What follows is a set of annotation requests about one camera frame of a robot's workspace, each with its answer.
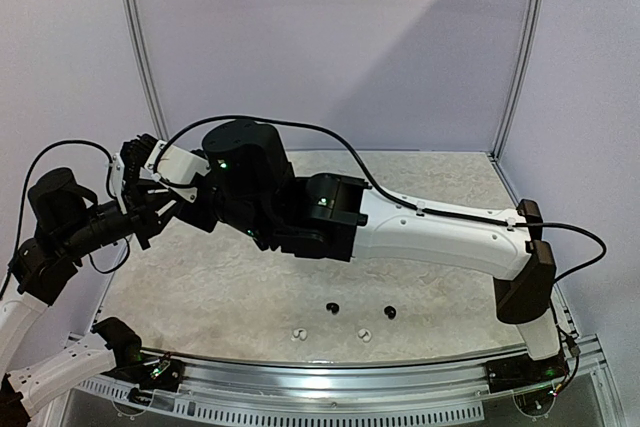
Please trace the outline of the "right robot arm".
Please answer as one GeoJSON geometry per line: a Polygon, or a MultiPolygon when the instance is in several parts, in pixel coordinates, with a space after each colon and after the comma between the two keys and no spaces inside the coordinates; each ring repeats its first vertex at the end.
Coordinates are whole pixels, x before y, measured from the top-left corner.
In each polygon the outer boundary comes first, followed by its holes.
{"type": "Polygon", "coordinates": [[[226,224],[261,250],[304,259],[400,259],[465,268],[493,280],[497,319],[527,353],[517,374],[537,383],[560,351],[551,307],[556,264],[536,202],[492,210],[433,202],[382,188],[370,173],[295,174],[275,121],[226,117],[199,151],[157,140],[144,161],[183,200],[183,220],[226,224]]]}

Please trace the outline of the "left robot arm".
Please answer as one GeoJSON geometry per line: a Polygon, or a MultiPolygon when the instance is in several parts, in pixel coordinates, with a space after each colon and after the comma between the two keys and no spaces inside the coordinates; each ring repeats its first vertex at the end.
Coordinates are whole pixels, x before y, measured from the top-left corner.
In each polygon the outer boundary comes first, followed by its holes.
{"type": "Polygon", "coordinates": [[[9,368],[26,334],[78,273],[83,258],[130,236],[147,248],[168,224],[170,194],[147,180],[133,191],[121,202],[101,204],[67,167],[48,172],[28,190],[36,229],[13,254],[1,295],[2,425],[27,425],[53,399],[96,374],[116,371],[138,381],[148,373],[140,337],[116,317],[45,360],[9,368]]]}

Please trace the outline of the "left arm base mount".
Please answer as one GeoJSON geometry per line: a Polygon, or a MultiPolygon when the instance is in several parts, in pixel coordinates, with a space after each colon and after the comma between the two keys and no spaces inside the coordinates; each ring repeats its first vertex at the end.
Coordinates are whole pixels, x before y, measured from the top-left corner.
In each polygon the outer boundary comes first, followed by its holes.
{"type": "Polygon", "coordinates": [[[142,391],[162,390],[177,392],[180,387],[186,365],[171,353],[161,356],[143,356],[139,362],[118,367],[111,375],[142,391]]]}

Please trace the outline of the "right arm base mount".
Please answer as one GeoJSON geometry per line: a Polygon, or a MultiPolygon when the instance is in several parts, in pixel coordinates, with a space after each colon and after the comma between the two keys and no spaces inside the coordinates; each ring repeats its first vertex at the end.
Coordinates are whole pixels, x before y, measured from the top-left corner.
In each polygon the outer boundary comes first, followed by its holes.
{"type": "Polygon", "coordinates": [[[568,353],[575,360],[573,369],[569,368],[564,350],[540,361],[532,360],[527,354],[489,361],[484,366],[489,391],[497,393],[549,384],[550,394],[557,396],[571,384],[579,369],[579,346],[569,347],[568,353]]]}

